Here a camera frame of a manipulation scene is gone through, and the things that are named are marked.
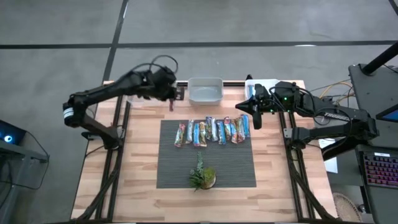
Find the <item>concrete floor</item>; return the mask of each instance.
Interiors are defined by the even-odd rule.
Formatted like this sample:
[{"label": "concrete floor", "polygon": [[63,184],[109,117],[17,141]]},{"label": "concrete floor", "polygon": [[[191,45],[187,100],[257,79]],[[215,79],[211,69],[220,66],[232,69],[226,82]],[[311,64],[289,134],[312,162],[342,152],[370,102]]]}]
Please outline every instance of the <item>concrete floor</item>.
[{"label": "concrete floor", "polygon": [[[0,45],[110,44],[121,5],[122,0],[0,0]],[[119,42],[394,40],[397,21],[388,0],[131,0]],[[250,73],[304,80],[313,89],[347,79],[349,65],[367,63],[387,47],[118,49],[110,79],[170,54],[180,64],[179,80],[241,80]],[[82,129],[63,124],[62,103],[101,83],[108,54],[109,49],[0,50],[0,119],[32,132],[51,155],[42,188],[22,194],[13,223],[70,218],[87,141]]]}]

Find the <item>gray placemat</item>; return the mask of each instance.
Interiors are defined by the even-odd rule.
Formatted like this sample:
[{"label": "gray placemat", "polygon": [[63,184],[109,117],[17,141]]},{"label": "gray placemat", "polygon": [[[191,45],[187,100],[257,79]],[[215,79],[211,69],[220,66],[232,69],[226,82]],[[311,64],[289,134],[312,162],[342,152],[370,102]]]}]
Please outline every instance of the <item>gray placemat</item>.
[{"label": "gray placemat", "polygon": [[[217,181],[214,187],[256,187],[251,141],[239,144],[227,141],[226,145],[206,141],[207,147],[193,143],[174,146],[180,123],[188,120],[163,120],[160,125],[159,160],[156,187],[161,189],[189,188],[190,170],[197,165],[197,152],[201,151],[204,167],[214,167]],[[185,128],[183,142],[187,138]]]}]

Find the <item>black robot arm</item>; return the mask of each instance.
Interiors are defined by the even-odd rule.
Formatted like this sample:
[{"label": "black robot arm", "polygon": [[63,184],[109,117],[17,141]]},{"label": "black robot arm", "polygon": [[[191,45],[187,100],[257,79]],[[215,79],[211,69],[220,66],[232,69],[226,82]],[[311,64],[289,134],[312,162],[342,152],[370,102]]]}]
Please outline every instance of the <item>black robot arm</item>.
[{"label": "black robot arm", "polygon": [[86,114],[87,107],[117,96],[137,95],[147,100],[170,100],[172,109],[174,100],[179,100],[183,94],[175,87],[175,81],[174,72],[167,67],[160,67],[155,73],[150,70],[131,70],[114,83],[70,95],[69,100],[63,104],[64,122],[69,127],[82,127],[98,135],[103,140],[105,149],[117,149],[121,145],[117,127],[106,127],[95,121]]},{"label": "black robot arm", "polygon": [[[314,139],[346,137],[350,138],[350,142],[353,143],[370,140],[379,134],[375,120],[367,111],[331,104],[329,101],[313,96],[295,83],[279,82],[269,91],[262,85],[256,84],[255,90],[255,95],[235,106],[237,109],[253,115],[254,129],[261,128],[261,115],[264,112],[296,112],[303,117],[325,116],[348,121],[346,124],[332,127],[284,129],[288,144],[293,148],[304,149],[306,144]],[[338,141],[330,147],[324,148],[323,151],[327,152],[337,145],[341,146],[342,142]],[[323,155],[324,159],[327,159],[328,154]]]}]

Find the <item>wooden table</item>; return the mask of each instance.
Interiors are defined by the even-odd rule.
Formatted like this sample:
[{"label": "wooden table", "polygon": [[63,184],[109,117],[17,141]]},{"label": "wooden table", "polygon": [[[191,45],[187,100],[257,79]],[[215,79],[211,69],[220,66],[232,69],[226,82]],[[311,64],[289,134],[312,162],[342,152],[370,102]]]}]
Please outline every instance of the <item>wooden table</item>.
[{"label": "wooden table", "polygon": [[[304,87],[303,81],[296,82],[298,86]],[[132,108],[126,131],[126,144],[113,221],[296,221],[285,148],[279,117],[276,114],[264,114],[260,130],[254,130],[251,124],[251,144],[257,187],[214,188],[197,192],[193,189],[156,189],[160,121],[162,119],[203,119],[206,115],[216,118],[225,116],[234,118],[242,113],[234,108],[235,104],[243,100],[242,87],[225,87],[223,101],[219,106],[192,107],[188,100],[184,100],[177,102],[174,112],[169,111],[169,103],[163,102],[157,106],[146,106],[148,104],[145,102],[146,105],[142,108]],[[104,125],[110,125],[115,104],[116,99],[100,103],[96,120]],[[311,118],[295,115],[295,119],[297,126],[313,127]],[[88,152],[100,145],[102,145],[101,141],[90,142]],[[86,158],[72,218],[82,214],[98,193],[105,157],[106,151],[102,149]],[[303,151],[303,157],[312,192],[326,210],[336,217],[335,204],[320,150],[308,146]],[[303,193],[300,193],[304,217],[308,217]],[[108,209],[106,200],[103,214],[106,214]]]}]

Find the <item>rgb keyboard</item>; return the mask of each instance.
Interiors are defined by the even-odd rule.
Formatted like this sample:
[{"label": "rgb keyboard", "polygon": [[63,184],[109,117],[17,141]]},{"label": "rgb keyboard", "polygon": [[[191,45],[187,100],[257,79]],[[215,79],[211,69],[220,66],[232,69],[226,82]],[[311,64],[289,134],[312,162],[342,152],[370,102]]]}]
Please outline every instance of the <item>rgb keyboard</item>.
[{"label": "rgb keyboard", "polygon": [[398,158],[363,155],[369,185],[398,189]]}]

